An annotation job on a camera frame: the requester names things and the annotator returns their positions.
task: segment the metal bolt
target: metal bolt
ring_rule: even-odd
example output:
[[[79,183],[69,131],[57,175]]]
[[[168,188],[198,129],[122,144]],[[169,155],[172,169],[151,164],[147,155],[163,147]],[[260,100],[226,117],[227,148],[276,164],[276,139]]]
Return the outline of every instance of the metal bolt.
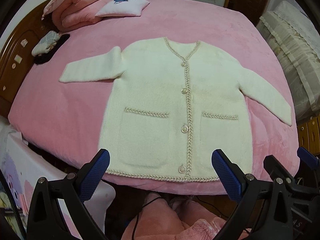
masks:
[[[248,180],[254,180],[254,176],[251,173],[245,175]]]
[[[276,178],[276,182],[279,183],[279,184],[282,184],[283,180],[281,178]]]
[[[76,174],[75,173],[69,173],[68,175],[67,175],[67,179],[74,179],[74,177],[76,176]]]
[[[38,179],[38,183],[40,183],[40,184],[44,183],[44,181],[45,181],[45,177],[41,177],[41,178]]]

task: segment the cardigan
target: cardigan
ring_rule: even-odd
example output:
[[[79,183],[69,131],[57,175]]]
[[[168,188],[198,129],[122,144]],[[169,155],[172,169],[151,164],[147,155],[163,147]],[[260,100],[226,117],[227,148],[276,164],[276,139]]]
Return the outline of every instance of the cardigan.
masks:
[[[265,79],[202,41],[141,40],[122,52],[67,64],[60,82],[115,79],[98,149],[109,174],[166,181],[213,181],[212,152],[222,149],[252,172],[252,134],[244,95],[287,125],[291,107]]]

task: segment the pink blanket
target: pink blanket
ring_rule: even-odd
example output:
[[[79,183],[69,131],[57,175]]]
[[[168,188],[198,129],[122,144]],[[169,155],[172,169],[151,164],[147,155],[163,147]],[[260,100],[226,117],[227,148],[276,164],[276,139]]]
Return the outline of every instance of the pink blanket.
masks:
[[[69,32],[83,26],[100,22],[96,13],[112,0],[64,0],[52,12],[52,22],[62,32]]]
[[[141,17],[106,18],[71,32],[48,63],[32,67],[9,114],[11,124],[26,140],[78,168],[90,161],[97,153],[112,81],[59,83],[66,64],[106,53],[114,46],[124,49],[138,40],[164,36],[182,43],[202,40],[225,50],[243,67],[270,82],[293,110],[290,90],[276,56],[244,15],[192,0],[149,1]],[[256,101],[246,98],[246,102],[252,128],[253,174],[268,179],[263,159],[273,154],[294,175],[299,167],[295,120],[289,127]],[[184,195],[225,193],[220,181],[177,183],[108,174],[104,179]]]

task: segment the pink fleece pants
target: pink fleece pants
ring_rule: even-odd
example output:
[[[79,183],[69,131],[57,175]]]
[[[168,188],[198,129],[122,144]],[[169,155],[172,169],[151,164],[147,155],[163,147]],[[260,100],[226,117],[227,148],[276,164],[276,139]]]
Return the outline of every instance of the pink fleece pants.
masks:
[[[150,193],[145,203],[159,197]],[[209,212],[192,200],[177,201],[170,208],[164,199],[157,199],[144,207],[139,215],[135,240],[212,240],[225,220]],[[136,223],[133,219],[121,240],[131,240]],[[239,239],[247,237],[242,233]]]

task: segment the braided trim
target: braided trim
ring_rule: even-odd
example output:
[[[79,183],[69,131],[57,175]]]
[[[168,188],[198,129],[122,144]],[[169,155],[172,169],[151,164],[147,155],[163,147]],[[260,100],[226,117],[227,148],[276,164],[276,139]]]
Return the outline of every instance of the braided trim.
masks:
[[[148,115],[148,116],[155,116],[155,117],[161,117],[161,118],[168,118],[169,113],[157,113],[157,112],[151,112],[151,111],[142,111],[134,108],[128,108],[126,107],[124,109],[127,113],[135,113],[135,114],[142,114],[142,115]]]
[[[209,118],[219,118],[219,119],[229,119],[229,120],[238,120],[237,115],[226,115],[226,114],[211,114],[208,112],[203,111],[202,115],[204,117],[209,117]]]
[[[124,176],[124,177],[130,177],[130,178],[136,178],[136,179],[154,179],[154,180],[162,180],[162,181],[173,181],[173,182],[208,182],[208,181],[216,181],[219,180],[219,177],[207,177],[207,178],[201,178],[201,177],[169,177],[169,176],[160,176],[160,175],[147,175],[147,174],[132,174],[132,173],[126,173],[122,171],[117,170],[107,170],[106,173],[112,174],[112,175],[118,175],[118,176]]]
[[[186,102],[187,102],[187,119],[188,119],[188,143],[187,143],[187,173],[186,178],[190,178],[191,173],[191,161],[192,161],[192,143],[193,143],[193,121],[192,121],[192,105],[191,105],[191,85],[190,85],[190,76],[189,76],[189,59],[191,56],[198,50],[200,47],[201,41],[196,42],[195,48],[186,56],[181,56],[178,52],[176,52],[170,45],[167,37],[164,38],[165,44],[171,50],[173,54],[179,57],[183,63],[185,63],[184,69],[184,77],[186,81],[186,88],[188,92],[186,93]]]

